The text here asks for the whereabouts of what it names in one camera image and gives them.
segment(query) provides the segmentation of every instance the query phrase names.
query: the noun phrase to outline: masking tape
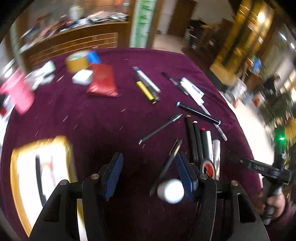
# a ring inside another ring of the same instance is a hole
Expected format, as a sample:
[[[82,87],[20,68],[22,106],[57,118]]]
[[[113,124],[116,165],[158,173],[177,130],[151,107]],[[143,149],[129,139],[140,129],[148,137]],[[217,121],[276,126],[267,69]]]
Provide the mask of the masking tape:
[[[89,51],[79,51],[68,56],[65,60],[67,70],[70,73],[77,73],[82,69],[87,69],[89,67],[89,62],[87,60],[87,54]]]

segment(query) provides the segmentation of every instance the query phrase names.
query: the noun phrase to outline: silver pen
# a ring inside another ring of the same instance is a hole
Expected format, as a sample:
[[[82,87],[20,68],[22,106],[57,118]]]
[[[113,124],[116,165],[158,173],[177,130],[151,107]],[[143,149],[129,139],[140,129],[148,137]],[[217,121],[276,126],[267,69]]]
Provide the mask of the silver pen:
[[[208,115],[211,115],[207,109],[205,108],[205,106],[203,104],[200,105],[200,107],[203,109],[203,111],[208,114]],[[216,129],[218,130],[218,132],[220,133],[220,135],[222,136],[222,138],[224,139],[224,141],[227,141],[227,137],[226,135],[224,134],[224,132],[222,131],[222,129],[220,128],[220,126],[214,124],[214,126],[216,127]]]

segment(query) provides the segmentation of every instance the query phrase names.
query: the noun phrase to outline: table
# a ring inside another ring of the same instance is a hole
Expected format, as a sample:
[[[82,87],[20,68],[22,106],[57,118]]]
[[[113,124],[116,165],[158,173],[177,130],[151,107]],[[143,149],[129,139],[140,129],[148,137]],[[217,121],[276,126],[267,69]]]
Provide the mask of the table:
[[[174,79],[188,78],[205,93],[204,105],[221,120],[228,141],[223,141],[212,124],[193,119],[200,127],[211,130],[213,139],[221,141],[221,179],[238,180],[251,198],[258,194],[258,174],[228,160],[229,153],[253,158],[234,113],[206,75],[185,55],[146,49],[98,51],[102,62],[113,66],[120,93],[116,98],[89,96],[86,86],[73,84],[72,74],[64,64],[68,55],[52,59],[57,68],[55,79],[36,90],[36,100],[27,113],[20,116],[15,110],[12,112],[4,139],[1,194],[7,218],[23,240],[26,235],[18,220],[9,182],[11,152],[16,147],[57,135],[65,135],[73,144],[80,181],[98,172],[116,151],[123,153],[124,167],[114,196],[104,204],[106,222],[112,228],[111,240],[187,239],[195,221],[196,204],[187,198],[172,205],[157,196],[149,197],[149,189],[177,138],[183,139],[181,151],[189,155],[184,119],[169,125],[145,145],[138,145],[142,137],[174,114],[185,114],[176,107],[178,101],[199,109],[193,99],[160,74],[162,71]],[[160,102],[152,105],[146,99],[133,80],[132,66],[141,68],[161,89]],[[173,164],[167,178],[177,177]]]

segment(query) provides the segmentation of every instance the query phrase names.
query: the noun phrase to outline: blue object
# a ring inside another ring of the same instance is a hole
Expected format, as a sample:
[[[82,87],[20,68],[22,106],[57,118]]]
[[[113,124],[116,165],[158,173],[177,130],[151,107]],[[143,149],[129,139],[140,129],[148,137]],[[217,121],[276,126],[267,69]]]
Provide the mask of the blue object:
[[[109,198],[113,196],[122,167],[123,155],[122,153],[116,152],[111,162],[107,165],[103,165],[99,171],[99,175],[102,177],[100,186],[103,193],[101,194],[105,201],[108,201]]]
[[[194,192],[198,187],[198,178],[196,177],[187,157],[183,152],[178,152],[175,157],[178,174],[182,182],[185,195],[191,200],[194,200]]]
[[[246,105],[248,102],[250,102],[254,98],[253,92],[248,92],[247,96],[242,100],[242,103]]]
[[[261,67],[262,67],[261,60],[256,59],[255,63],[254,63],[254,66],[252,68],[252,72],[256,73],[256,74],[259,74]]]
[[[101,60],[95,51],[89,52],[87,55],[87,59],[90,64],[100,64],[101,63]]]

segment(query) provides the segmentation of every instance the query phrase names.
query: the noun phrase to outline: black pen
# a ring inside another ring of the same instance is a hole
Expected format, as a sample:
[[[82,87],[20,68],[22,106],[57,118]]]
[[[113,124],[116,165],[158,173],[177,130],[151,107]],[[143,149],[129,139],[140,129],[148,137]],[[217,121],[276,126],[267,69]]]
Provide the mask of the black pen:
[[[187,91],[176,81],[174,81],[166,72],[161,72],[161,74],[166,77],[169,81],[171,81],[174,86],[176,86],[180,91],[182,91],[185,95],[188,95]]]
[[[164,129],[166,126],[168,126],[169,124],[175,122],[177,119],[179,119],[183,114],[176,114],[174,116],[172,116],[169,121],[167,123],[165,123],[164,125],[162,125],[161,127],[159,127],[158,129],[156,129],[155,131],[153,131],[152,133],[150,133],[148,136],[142,138],[141,140],[139,140],[138,144],[141,145],[141,143],[143,143],[144,141],[148,140],[150,137],[154,136],[157,132],[161,131],[162,129]]]
[[[213,123],[215,125],[220,125],[221,124],[221,121],[220,120],[217,120],[215,118],[213,118],[211,115],[208,115],[208,114],[203,114],[201,112],[199,112],[198,110],[190,107],[190,106],[187,106],[187,105],[183,105],[181,104],[180,102],[177,102],[176,104],[177,107],[197,116],[197,117],[200,117],[201,119],[209,122],[209,123]]]
[[[166,172],[168,171],[170,165],[172,164],[172,162],[175,159],[178,151],[180,150],[181,145],[182,145],[182,140],[177,139],[175,141],[172,149],[170,150],[168,160],[164,163],[164,165],[163,165],[157,179],[155,180],[154,184],[152,185],[152,187],[150,189],[150,196],[155,193],[158,185],[162,182]]]

